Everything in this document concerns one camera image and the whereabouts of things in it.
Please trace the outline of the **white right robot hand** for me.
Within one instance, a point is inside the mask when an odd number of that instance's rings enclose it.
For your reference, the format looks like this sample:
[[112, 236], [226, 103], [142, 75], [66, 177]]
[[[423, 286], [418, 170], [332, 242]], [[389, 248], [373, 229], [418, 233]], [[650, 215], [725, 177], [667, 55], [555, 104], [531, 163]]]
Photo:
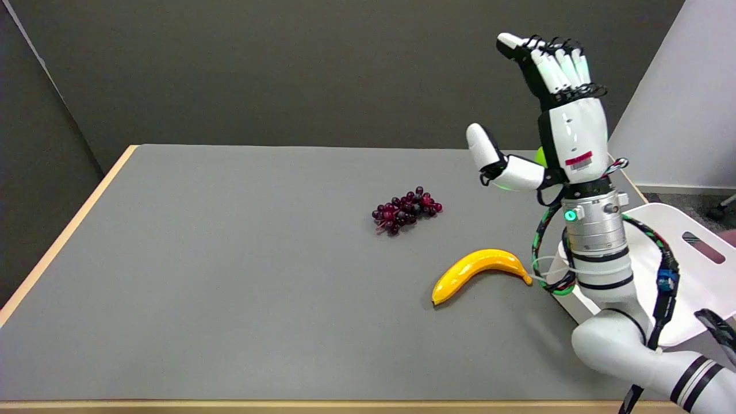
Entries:
[[503, 153], [488, 129], [474, 123], [465, 136], [481, 183], [536, 191], [601, 178], [609, 153], [607, 116], [600, 101], [607, 89], [592, 81], [583, 45], [560, 37], [523, 39], [502, 32], [496, 47], [518, 64], [539, 100], [537, 126], [545, 165]]

